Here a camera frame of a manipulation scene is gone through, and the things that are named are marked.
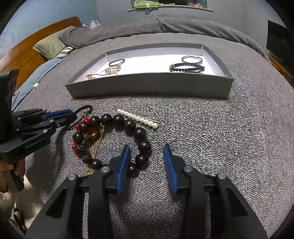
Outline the person left hand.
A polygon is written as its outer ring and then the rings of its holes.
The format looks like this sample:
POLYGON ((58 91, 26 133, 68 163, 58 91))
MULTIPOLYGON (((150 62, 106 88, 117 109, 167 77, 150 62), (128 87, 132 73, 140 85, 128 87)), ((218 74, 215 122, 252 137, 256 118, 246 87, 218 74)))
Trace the person left hand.
POLYGON ((8 164, 1 158, 1 192, 21 192, 24 189, 25 158, 8 164))

